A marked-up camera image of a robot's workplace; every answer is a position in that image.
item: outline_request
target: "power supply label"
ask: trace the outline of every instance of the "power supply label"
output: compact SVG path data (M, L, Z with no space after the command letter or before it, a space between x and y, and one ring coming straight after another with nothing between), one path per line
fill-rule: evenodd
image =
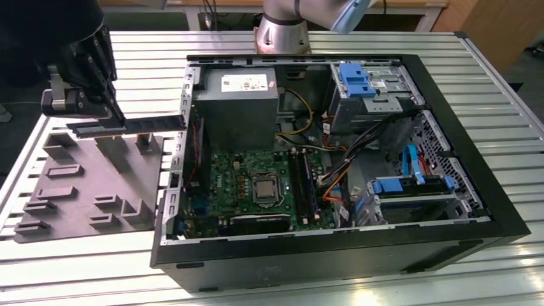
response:
M221 77L221 92L266 90L266 75L224 75Z

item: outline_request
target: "cpu socket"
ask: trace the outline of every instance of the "cpu socket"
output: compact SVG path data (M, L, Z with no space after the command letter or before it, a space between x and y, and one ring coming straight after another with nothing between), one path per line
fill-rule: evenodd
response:
M252 176L253 202L261 208L270 208L278 202L277 175L254 173Z

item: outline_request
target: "chip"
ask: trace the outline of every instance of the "chip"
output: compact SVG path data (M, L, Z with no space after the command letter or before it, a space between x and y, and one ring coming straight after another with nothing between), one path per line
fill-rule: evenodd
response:
M261 180L254 183L257 198L274 198L276 197L276 184L272 180Z

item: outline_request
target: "motherboard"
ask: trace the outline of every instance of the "motherboard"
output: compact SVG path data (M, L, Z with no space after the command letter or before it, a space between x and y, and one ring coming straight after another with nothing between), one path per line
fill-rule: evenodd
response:
M332 208L314 190L322 173L317 151L213 154L208 198L190 199L189 236L334 228Z

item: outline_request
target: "open computer tower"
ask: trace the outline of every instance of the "open computer tower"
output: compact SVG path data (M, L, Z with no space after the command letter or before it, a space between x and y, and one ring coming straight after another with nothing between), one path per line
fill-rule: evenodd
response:
M186 291L436 270L529 234L416 55L188 62L150 257Z

